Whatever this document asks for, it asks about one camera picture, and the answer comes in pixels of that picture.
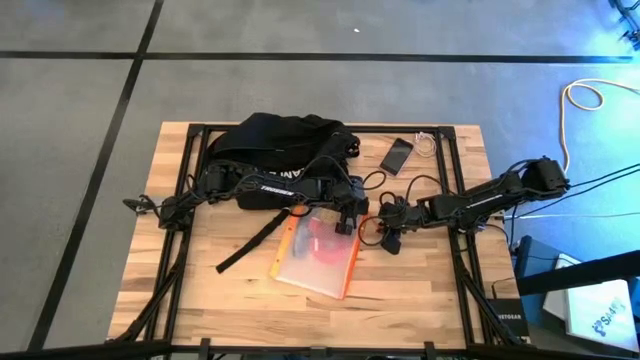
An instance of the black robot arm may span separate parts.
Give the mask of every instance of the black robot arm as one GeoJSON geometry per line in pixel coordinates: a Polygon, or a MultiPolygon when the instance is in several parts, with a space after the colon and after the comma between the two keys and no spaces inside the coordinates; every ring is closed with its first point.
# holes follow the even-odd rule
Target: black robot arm
{"type": "Polygon", "coordinates": [[[555,160],[542,157],[520,161],[505,173],[462,194],[439,194],[418,199],[409,206],[397,197],[385,202],[378,217],[381,245],[392,254],[400,251],[400,235],[408,230],[451,226],[459,231],[476,231],[491,214],[507,210],[520,203],[561,197],[569,182],[555,160]]]}
{"type": "Polygon", "coordinates": [[[362,185],[362,178],[358,176],[336,179],[303,173],[289,179],[249,165],[218,161],[207,166],[189,191],[166,198],[160,206],[144,195],[139,200],[126,199],[123,202],[138,214],[154,211],[160,228],[180,230],[192,220],[192,210],[205,201],[214,204],[247,192],[269,193],[290,206],[338,211],[342,216],[336,224],[336,232],[351,234],[356,217],[365,215],[369,209],[369,200],[362,185]]]}

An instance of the smartphone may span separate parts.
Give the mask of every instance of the smartphone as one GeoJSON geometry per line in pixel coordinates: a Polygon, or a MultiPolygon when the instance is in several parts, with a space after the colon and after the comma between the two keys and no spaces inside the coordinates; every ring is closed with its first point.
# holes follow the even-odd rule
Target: smartphone
{"type": "Polygon", "coordinates": [[[398,175],[400,169],[404,166],[404,163],[407,162],[412,150],[412,143],[400,138],[396,139],[396,141],[393,142],[391,149],[389,149],[389,152],[382,160],[380,168],[393,176],[398,175]]]}

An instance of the black strap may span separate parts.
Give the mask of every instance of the black strap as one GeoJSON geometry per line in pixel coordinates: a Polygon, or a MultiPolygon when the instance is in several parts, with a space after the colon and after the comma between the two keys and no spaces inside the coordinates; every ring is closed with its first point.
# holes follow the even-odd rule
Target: black strap
{"type": "Polygon", "coordinates": [[[243,256],[247,255],[249,251],[253,250],[255,247],[260,245],[262,241],[269,236],[280,224],[284,222],[284,220],[289,216],[291,211],[289,209],[282,209],[280,213],[271,220],[267,225],[265,225],[262,230],[260,230],[254,237],[251,238],[243,247],[238,249],[233,255],[229,256],[227,260],[221,262],[216,266],[216,270],[218,270],[219,274],[222,274],[223,271],[227,270],[231,265],[235,264],[236,261],[240,260],[243,256]]]}

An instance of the white cable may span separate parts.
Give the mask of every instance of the white cable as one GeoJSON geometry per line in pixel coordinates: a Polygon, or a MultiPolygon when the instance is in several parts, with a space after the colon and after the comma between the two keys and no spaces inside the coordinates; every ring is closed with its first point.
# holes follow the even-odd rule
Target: white cable
{"type": "Polygon", "coordinates": [[[429,158],[436,153],[436,140],[430,134],[425,134],[422,131],[419,133],[416,133],[413,139],[413,143],[415,144],[413,149],[416,151],[418,155],[422,157],[429,158]],[[420,147],[420,143],[421,142],[424,143],[422,140],[427,140],[428,148],[425,149],[424,147],[423,148],[420,147]]]}
{"type": "Polygon", "coordinates": [[[628,86],[628,85],[625,85],[625,84],[621,84],[621,83],[617,83],[617,82],[613,82],[613,81],[609,81],[609,80],[604,80],[604,79],[579,79],[579,80],[576,80],[576,81],[572,82],[571,84],[567,85],[562,90],[562,95],[560,95],[560,146],[562,147],[562,152],[564,153],[564,172],[565,172],[565,174],[569,170],[569,164],[571,162],[571,158],[569,156],[569,149],[567,148],[567,140],[565,138],[565,126],[564,126],[564,120],[565,120],[564,99],[565,99],[565,97],[567,99],[569,99],[569,102],[571,104],[573,104],[573,106],[577,107],[578,109],[582,109],[582,110],[596,111],[596,110],[599,110],[600,108],[602,108],[602,106],[604,105],[604,96],[602,95],[600,90],[596,89],[595,87],[593,87],[591,85],[585,84],[587,82],[596,82],[596,83],[601,83],[601,84],[613,85],[613,86],[617,86],[617,87],[620,87],[620,88],[623,88],[623,89],[627,89],[629,91],[636,92],[636,93],[638,93],[638,95],[640,95],[640,88],[634,88],[634,87],[631,87],[631,86],[628,86]],[[589,90],[593,91],[593,93],[596,94],[596,96],[598,97],[599,104],[597,106],[594,106],[594,107],[589,107],[589,106],[578,104],[573,99],[573,96],[571,96],[571,90],[574,87],[583,87],[583,88],[586,88],[586,89],[589,89],[589,90]]]}
{"type": "MultiPolygon", "coordinates": [[[[552,218],[552,217],[583,217],[583,218],[614,218],[614,217],[623,217],[623,216],[634,216],[640,215],[640,211],[636,212],[628,212],[622,214],[542,214],[542,215],[526,215],[526,216],[516,216],[516,219],[542,219],[542,218],[552,218]]],[[[504,216],[505,221],[513,220],[513,216],[508,215],[504,216]]]]}

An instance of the gray floor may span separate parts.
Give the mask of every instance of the gray floor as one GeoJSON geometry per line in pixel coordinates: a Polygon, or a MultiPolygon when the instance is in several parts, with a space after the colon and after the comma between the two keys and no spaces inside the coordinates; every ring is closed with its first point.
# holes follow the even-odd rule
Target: gray floor
{"type": "MultiPolygon", "coordinates": [[[[153,2],[4,4],[0,50],[135,51],[153,2]]],[[[606,0],[165,0],[149,51],[630,53],[619,35],[606,0]]],[[[9,274],[0,280],[0,351],[28,343],[130,64],[0,60],[0,272],[9,274]]],[[[630,65],[147,60],[47,346],[104,339],[135,220],[121,199],[142,191],[162,121],[240,121],[265,111],[480,124],[498,174],[523,158],[561,158],[559,92],[589,77],[640,84],[630,65]]],[[[576,182],[640,157],[637,96],[604,93],[600,112],[567,111],[576,182]]],[[[637,182],[622,180],[546,213],[637,211],[637,182]]],[[[637,249],[634,220],[522,220],[516,237],[530,234],[586,260],[637,249]]]]}

